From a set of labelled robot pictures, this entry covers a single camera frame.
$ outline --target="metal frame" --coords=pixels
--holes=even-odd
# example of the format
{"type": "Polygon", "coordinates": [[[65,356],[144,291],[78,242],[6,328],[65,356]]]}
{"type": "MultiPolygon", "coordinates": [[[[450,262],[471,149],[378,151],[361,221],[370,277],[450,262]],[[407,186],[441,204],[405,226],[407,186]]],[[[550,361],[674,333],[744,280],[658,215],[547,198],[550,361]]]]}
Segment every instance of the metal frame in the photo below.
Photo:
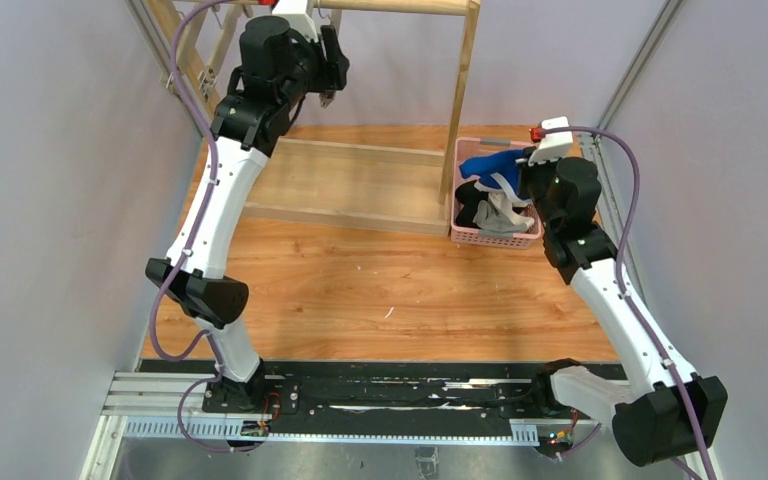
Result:
{"type": "MultiPolygon", "coordinates": [[[[634,84],[646,68],[649,59],[652,57],[655,49],[660,44],[670,24],[676,17],[676,13],[684,5],[684,0],[666,0],[661,7],[661,11],[658,12],[658,16],[649,28],[649,32],[646,34],[646,38],[640,44],[640,48],[628,66],[623,78],[620,80],[616,91],[608,101],[608,105],[602,112],[599,118],[597,126],[602,129],[610,127],[611,122],[616,118],[622,104],[628,97],[631,89],[634,88],[634,84]]],[[[599,172],[599,178],[602,182],[603,195],[599,199],[599,213],[602,215],[602,225],[605,227],[611,238],[619,240],[622,235],[622,229],[624,226],[625,212],[621,212],[617,197],[615,194],[615,188],[612,184],[611,178],[613,178],[613,170],[611,168],[611,162],[607,159],[607,154],[602,148],[602,140],[597,138],[595,141],[591,139],[589,135],[581,136],[581,152],[584,158],[592,161],[596,164],[596,168],[599,172]]],[[[634,261],[634,249],[629,245],[628,256],[626,257],[626,268],[632,281],[637,285],[640,290],[640,296],[645,300],[645,290],[640,282],[640,275],[637,271],[637,266],[634,261]]]]}
{"type": "Polygon", "coordinates": [[[84,467],[81,469],[81,476],[78,478],[108,480],[113,475],[126,423],[126,417],[105,415],[99,417],[87,458],[84,460],[84,467]]]}

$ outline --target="wooden frame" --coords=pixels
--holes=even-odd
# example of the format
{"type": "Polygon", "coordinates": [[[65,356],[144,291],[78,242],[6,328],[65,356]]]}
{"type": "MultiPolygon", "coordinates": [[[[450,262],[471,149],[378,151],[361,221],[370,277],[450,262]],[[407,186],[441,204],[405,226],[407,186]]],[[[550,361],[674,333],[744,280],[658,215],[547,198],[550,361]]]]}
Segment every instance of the wooden frame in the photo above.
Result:
{"type": "MultiPolygon", "coordinates": [[[[171,0],[144,0],[158,28],[171,43],[180,17],[171,0]]],[[[256,0],[229,2],[257,4],[256,0]]],[[[447,235],[454,174],[454,149],[460,126],[480,0],[313,0],[315,7],[339,10],[421,13],[464,17],[461,54],[455,81],[446,150],[406,151],[386,147],[323,144],[282,139],[269,168],[255,184],[244,214],[290,221],[447,235]],[[300,156],[304,162],[298,162],[300,156]],[[405,166],[411,165],[409,172],[405,166]],[[404,181],[401,188],[393,179],[404,181]]],[[[239,18],[234,12],[232,22],[239,18]]],[[[208,112],[220,95],[213,88],[217,55],[207,64],[195,51],[204,16],[184,32],[178,53],[181,71],[201,91],[208,112]]],[[[214,53],[227,52],[231,25],[223,24],[214,53]]]]}

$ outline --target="pink plastic basket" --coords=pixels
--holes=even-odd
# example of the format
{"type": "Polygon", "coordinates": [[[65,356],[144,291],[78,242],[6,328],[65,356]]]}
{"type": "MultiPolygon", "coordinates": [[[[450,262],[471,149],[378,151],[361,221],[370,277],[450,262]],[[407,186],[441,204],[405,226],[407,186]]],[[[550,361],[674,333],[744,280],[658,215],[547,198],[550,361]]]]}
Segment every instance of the pink plastic basket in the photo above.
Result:
{"type": "Polygon", "coordinates": [[[460,164],[472,157],[479,157],[507,150],[510,148],[525,148],[529,143],[509,142],[507,140],[481,139],[461,137],[455,144],[455,174],[452,185],[452,241],[455,243],[471,243],[474,245],[490,245],[492,247],[528,248],[535,240],[543,236],[543,224],[534,206],[523,210],[522,215],[534,219],[534,225],[525,233],[495,233],[477,228],[464,228],[455,225],[455,218],[461,211],[461,204],[455,198],[455,190],[467,182],[461,177],[458,168],[460,164]]]}

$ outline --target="clothing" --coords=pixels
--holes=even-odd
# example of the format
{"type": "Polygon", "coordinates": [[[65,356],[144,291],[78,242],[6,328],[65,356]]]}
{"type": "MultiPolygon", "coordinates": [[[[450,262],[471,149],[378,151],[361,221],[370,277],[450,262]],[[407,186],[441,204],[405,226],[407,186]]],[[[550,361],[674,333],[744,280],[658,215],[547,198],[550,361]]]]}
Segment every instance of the clothing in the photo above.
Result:
{"type": "Polygon", "coordinates": [[[506,212],[500,209],[500,200],[507,200],[507,198],[498,193],[491,193],[488,200],[478,203],[473,218],[478,228],[495,233],[522,233],[534,225],[534,219],[531,217],[523,217],[513,211],[506,212]]]}
{"type": "Polygon", "coordinates": [[[466,182],[455,190],[455,199],[462,205],[461,211],[455,217],[455,225],[464,228],[480,228],[475,223],[478,204],[487,200],[487,192],[475,188],[475,180],[466,182]]]}
{"type": "Polygon", "coordinates": [[[517,191],[519,187],[519,168],[516,161],[523,158],[521,149],[504,150],[496,152],[485,157],[473,157],[460,165],[461,177],[469,178],[478,175],[478,182],[481,184],[479,190],[486,187],[489,190],[500,191],[502,187],[499,182],[492,177],[492,174],[501,174],[505,180],[517,191]]]}

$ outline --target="gray wall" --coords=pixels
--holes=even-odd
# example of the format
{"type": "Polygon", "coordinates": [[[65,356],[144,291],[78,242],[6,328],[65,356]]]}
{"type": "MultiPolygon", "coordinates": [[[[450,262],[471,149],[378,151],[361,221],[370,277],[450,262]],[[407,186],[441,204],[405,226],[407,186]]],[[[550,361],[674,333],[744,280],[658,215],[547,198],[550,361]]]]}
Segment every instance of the gray wall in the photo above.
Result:
{"type": "Polygon", "coordinates": [[[76,478],[197,137],[124,2],[0,1],[0,479],[76,478]]]}
{"type": "MultiPolygon", "coordinates": [[[[726,478],[768,478],[768,1],[686,2],[611,127],[641,162],[646,299],[729,404],[726,478]]],[[[631,180],[610,162],[628,205],[631,180]]]]}
{"type": "MultiPolygon", "coordinates": [[[[661,3],[484,0],[461,123],[520,125],[558,115],[597,121],[661,3]]],[[[316,11],[313,18],[320,21],[316,11]]],[[[202,58],[217,32],[209,15],[202,58]]],[[[447,124],[462,32],[460,17],[345,12],[340,39],[352,62],[349,86],[327,111],[308,103],[299,123],[447,124]]],[[[236,39],[231,45],[221,92],[240,61],[236,39]]]]}

